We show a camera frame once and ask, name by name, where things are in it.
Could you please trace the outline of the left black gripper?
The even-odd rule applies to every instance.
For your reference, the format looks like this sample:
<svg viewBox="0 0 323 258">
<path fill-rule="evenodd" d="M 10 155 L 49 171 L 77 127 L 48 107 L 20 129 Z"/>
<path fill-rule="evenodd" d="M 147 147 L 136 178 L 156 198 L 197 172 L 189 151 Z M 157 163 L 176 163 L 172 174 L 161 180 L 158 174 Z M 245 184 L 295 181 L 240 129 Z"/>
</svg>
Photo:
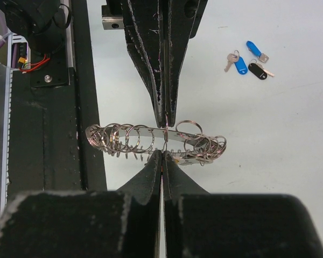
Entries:
<svg viewBox="0 0 323 258">
<path fill-rule="evenodd" d="M 207 3 L 164 1 L 164 60 L 160 1 L 106 0 L 102 6 L 103 29 L 124 29 L 128 53 L 148 89 L 158 127 L 165 126 L 165 113 L 168 125 L 175 125 L 182 65 Z"/>
</svg>

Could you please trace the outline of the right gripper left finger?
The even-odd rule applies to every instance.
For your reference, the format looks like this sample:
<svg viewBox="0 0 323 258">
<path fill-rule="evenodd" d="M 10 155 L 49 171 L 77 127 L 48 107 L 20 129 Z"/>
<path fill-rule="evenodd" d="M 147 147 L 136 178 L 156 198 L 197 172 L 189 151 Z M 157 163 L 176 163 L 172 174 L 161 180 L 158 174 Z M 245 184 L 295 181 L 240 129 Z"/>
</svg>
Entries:
<svg viewBox="0 0 323 258">
<path fill-rule="evenodd" d="M 116 191 L 26 191 L 0 218 L 0 257 L 158 257 L 162 153 Z"/>
</svg>

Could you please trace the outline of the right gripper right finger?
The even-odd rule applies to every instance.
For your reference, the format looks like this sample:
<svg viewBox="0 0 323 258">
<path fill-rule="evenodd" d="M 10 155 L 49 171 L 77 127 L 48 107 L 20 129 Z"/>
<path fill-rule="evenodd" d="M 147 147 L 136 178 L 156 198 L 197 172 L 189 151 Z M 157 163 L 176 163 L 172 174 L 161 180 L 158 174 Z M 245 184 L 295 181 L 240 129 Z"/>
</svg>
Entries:
<svg viewBox="0 0 323 258">
<path fill-rule="evenodd" d="M 288 194 L 209 193 L 162 158 L 167 257 L 323 257 L 305 205 Z"/>
</svg>

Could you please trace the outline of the yellow tag key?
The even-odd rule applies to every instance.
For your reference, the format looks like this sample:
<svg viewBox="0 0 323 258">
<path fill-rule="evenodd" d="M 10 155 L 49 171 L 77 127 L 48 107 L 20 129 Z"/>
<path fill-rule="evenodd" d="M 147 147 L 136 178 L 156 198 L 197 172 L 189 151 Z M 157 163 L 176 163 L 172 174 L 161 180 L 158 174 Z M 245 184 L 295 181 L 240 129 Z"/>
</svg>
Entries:
<svg viewBox="0 0 323 258">
<path fill-rule="evenodd" d="M 197 159 L 195 157 L 192 157 L 191 159 L 186 159 L 183 157 L 174 157 L 174 160 L 179 166 L 188 166 L 193 164 L 199 164 L 201 166 L 204 166 L 206 164 L 213 163 L 213 160 Z"/>
</svg>

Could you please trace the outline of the metal disc with keyrings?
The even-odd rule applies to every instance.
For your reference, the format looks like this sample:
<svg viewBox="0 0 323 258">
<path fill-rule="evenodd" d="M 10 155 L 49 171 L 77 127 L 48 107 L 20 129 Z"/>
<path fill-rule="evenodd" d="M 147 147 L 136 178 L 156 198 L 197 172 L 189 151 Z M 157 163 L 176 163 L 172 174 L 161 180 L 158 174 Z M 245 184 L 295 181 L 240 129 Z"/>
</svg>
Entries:
<svg viewBox="0 0 323 258">
<path fill-rule="evenodd" d="M 111 123 L 94 124 L 85 130 L 89 144 L 110 156 L 148 161 L 154 151 L 167 151 L 174 157 L 213 160 L 227 148 L 224 136 L 207 136 L 202 127 L 191 120 L 179 122 L 174 129 L 146 125 Z"/>
</svg>

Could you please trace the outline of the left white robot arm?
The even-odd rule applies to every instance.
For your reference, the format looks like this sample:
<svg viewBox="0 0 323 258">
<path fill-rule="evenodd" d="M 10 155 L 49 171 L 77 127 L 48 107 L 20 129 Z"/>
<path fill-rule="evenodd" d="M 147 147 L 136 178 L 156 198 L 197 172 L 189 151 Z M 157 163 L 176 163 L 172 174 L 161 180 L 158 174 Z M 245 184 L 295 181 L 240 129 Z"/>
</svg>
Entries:
<svg viewBox="0 0 323 258">
<path fill-rule="evenodd" d="M 102 17 L 111 29 L 122 29 L 127 51 L 150 95 L 158 127 L 173 126 L 179 78 L 188 42 L 194 38 L 206 1 L 107 1 Z M 60 1 L 0 1 L 8 28 L 32 50 L 58 50 L 62 31 Z"/>
</svg>

